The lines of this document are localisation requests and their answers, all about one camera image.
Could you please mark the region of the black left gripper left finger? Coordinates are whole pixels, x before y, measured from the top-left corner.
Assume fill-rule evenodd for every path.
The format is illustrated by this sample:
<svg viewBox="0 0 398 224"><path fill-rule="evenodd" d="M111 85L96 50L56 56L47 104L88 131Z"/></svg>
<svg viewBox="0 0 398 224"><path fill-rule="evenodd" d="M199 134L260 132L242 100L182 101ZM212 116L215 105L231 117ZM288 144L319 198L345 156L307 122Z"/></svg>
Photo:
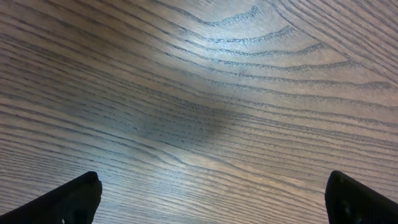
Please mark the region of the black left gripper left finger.
<svg viewBox="0 0 398 224"><path fill-rule="evenodd" d="M102 183L89 171L35 200L1 215L1 223L92 224Z"/></svg>

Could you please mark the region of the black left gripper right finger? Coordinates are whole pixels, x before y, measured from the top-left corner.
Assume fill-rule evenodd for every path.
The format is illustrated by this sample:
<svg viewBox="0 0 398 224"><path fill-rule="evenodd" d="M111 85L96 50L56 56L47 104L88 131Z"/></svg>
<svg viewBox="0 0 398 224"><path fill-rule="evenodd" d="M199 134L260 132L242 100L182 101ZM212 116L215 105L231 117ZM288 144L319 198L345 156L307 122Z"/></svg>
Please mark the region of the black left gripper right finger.
<svg viewBox="0 0 398 224"><path fill-rule="evenodd" d="M397 224L397 203L334 170L325 189L330 224Z"/></svg>

